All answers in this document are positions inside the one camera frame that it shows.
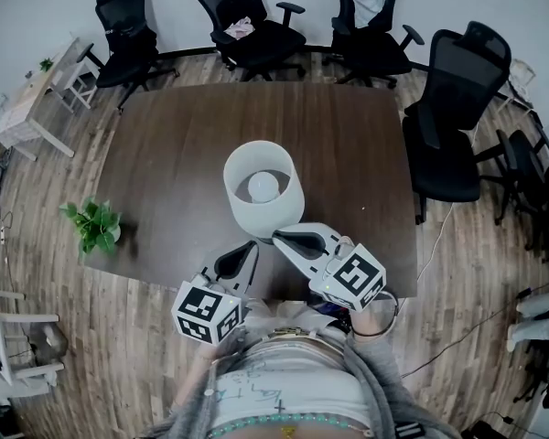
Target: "green plant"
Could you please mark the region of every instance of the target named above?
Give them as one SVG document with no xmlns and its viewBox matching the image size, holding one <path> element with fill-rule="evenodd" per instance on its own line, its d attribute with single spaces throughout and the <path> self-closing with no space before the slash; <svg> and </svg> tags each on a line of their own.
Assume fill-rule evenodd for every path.
<svg viewBox="0 0 549 439">
<path fill-rule="evenodd" d="M 110 200 L 97 205 L 93 197 L 87 197 L 81 211 L 71 202 L 61 205 L 59 209 L 80 234 L 80 255 L 90 253 L 96 246 L 106 253 L 113 253 L 115 243 L 120 238 L 121 214 L 110 210 Z"/>
<path fill-rule="evenodd" d="M 53 60 L 51 59 L 44 59 L 39 64 L 39 67 L 43 71 L 48 71 L 53 66 Z"/>
</svg>

